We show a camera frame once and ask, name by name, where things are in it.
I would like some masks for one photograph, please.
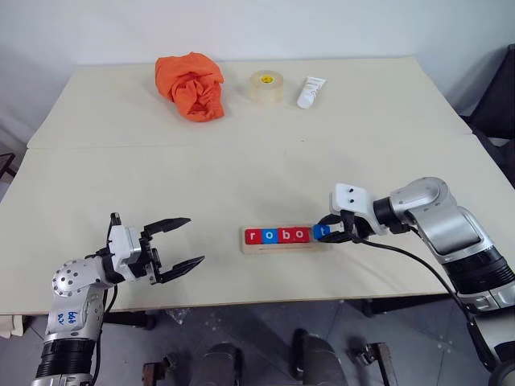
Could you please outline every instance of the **clear tape roll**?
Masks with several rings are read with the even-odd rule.
[[[257,103],[282,101],[282,75],[276,71],[263,70],[250,77],[250,99]]]

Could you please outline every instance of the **gray floor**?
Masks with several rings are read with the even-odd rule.
[[[302,327],[326,338],[339,354],[351,385],[382,384],[377,364],[356,366],[348,358],[357,340],[386,342],[399,384],[486,385],[464,317],[450,301],[366,318],[351,302],[288,302],[191,309],[183,325],[164,313],[152,331],[104,325],[97,386],[141,385],[142,365],[168,352],[183,358],[177,386],[187,384],[191,364],[212,345],[230,341],[245,353],[245,382],[296,384],[287,357],[293,331]],[[26,334],[0,339],[0,384],[30,384],[39,363],[46,320],[36,318]]]

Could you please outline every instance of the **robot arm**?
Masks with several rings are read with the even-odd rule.
[[[107,289],[140,277],[147,277],[150,284],[166,283],[195,268],[204,257],[161,273],[157,249],[150,245],[153,234],[168,232],[189,221],[161,220],[144,227],[138,238],[135,230],[123,226],[119,215],[113,213],[106,246],[56,270],[51,282],[53,303],[33,386],[92,385],[91,358],[101,333]]]
[[[359,242],[373,234],[418,234],[445,269],[469,313],[468,329],[492,371],[515,356],[515,275],[476,218],[456,204],[448,185],[425,177],[375,200],[365,189],[339,183],[324,223],[341,223],[320,241]]]

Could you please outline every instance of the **white table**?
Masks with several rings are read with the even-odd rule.
[[[102,246],[112,211],[136,228],[190,216],[190,224],[156,237],[163,265],[206,255],[197,269],[166,285],[120,285],[117,309],[443,292],[422,266],[364,245],[315,254],[241,253],[242,226],[314,223],[328,213],[328,193],[339,181],[381,198],[420,176],[438,175],[515,263],[515,192],[473,136],[383,145],[369,139],[366,146],[30,150],[0,205],[2,271],[8,273],[0,284],[1,312],[45,312],[53,271]],[[378,241],[417,253],[442,272],[413,234]]]
[[[183,146],[355,137],[443,139],[471,133],[413,58],[220,64],[226,117],[199,124],[179,116],[155,87],[154,65],[79,68],[28,144],[36,148]],[[284,100],[247,95],[262,69],[285,78]],[[308,110],[295,102],[306,76],[328,79]]]
[[[337,182],[381,198],[439,176],[513,266],[515,193],[414,60],[221,67],[227,116],[208,124],[185,121],[158,95],[152,65],[77,71],[0,203],[0,314],[47,312],[52,273],[102,246],[112,211],[136,228],[193,219],[155,238],[164,267],[206,255],[166,285],[120,285],[118,310],[442,293],[423,267],[364,245],[241,253],[241,227],[313,224],[328,213]],[[281,104],[246,97],[246,80],[262,68],[285,75]],[[305,75],[328,78],[309,110],[294,105]],[[413,235],[376,240],[442,272]]]

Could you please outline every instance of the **orange cloth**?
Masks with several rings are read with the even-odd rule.
[[[224,83],[224,77],[216,63],[196,52],[155,62],[159,93],[177,105],[180,115],[192,121],[206,122],[224,116],[220,83]]]

